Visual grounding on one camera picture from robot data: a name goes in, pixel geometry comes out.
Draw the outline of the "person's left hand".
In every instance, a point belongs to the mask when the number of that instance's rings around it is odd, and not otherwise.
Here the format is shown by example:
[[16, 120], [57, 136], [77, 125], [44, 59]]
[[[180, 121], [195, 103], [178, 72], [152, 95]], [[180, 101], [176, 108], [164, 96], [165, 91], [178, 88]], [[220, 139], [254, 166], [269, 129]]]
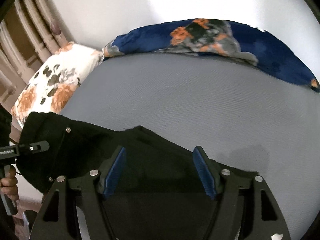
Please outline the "person's left hand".
[[19, 200], [18, 181], [16, 178], [16, 168], [12, 165], [7, 166], [5, 177], [1, 179], [1, 192], [10, 200]]

